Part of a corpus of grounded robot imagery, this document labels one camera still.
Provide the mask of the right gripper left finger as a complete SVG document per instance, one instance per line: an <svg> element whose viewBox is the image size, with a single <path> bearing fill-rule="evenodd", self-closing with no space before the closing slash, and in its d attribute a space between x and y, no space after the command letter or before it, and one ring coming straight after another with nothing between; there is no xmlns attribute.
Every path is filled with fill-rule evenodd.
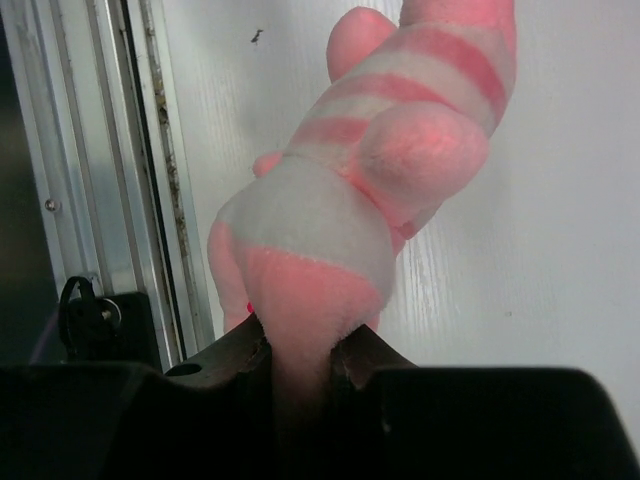
<svg viewBox="0 0 640 480"><path fill-rule="evenodd" d="M144 364L1 370L5 479L270 479L271 350L250 317L160 373Z"/></svg>

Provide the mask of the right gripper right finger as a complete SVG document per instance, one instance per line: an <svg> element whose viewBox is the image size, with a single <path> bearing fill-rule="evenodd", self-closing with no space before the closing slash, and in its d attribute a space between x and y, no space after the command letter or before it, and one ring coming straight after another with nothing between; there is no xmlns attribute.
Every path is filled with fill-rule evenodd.
<svg viewBox="0 0 640 480"><path fill-rule="evenodd" d="M339 479L635 479L639 461L590 374L420 367L368 327L331 353Z"/></svg>

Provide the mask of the pink striped plush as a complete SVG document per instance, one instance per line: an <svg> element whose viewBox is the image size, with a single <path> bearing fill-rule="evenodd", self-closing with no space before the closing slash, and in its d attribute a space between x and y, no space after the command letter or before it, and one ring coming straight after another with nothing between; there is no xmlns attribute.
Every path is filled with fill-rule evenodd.
<svg viewBox="0 0 640 480"><path fill-rule="evenodd" d="M278 381L320 384L332 348L375 324L405 242L486 161L516 42L510 1L406 1L398 22L357 7L335 24L329 87L209 235L224 326L258 316Z"/></svg>

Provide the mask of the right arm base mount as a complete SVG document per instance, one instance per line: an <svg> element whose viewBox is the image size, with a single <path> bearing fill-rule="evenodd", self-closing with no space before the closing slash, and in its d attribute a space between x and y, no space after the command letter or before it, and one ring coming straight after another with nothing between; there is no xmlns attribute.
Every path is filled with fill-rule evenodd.
<svg viewBox="0 0 640 480"><path fill-rule="evenodd" d="M58 305L58 332L69 362L128 361L157 370L161 359L148 296L98 296L91 281L70 277Z"/></svg>

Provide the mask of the aluminium mounting rail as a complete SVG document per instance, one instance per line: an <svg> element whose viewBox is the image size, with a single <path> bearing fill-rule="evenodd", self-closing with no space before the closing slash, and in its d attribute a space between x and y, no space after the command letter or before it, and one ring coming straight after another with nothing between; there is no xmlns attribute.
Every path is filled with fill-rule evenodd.
<svg viewBox="0 0 640 480"><path fill-rule="evenodd" d="M215 338L159 1L5 1L54 279L147 294L163 368Z"/></svg>

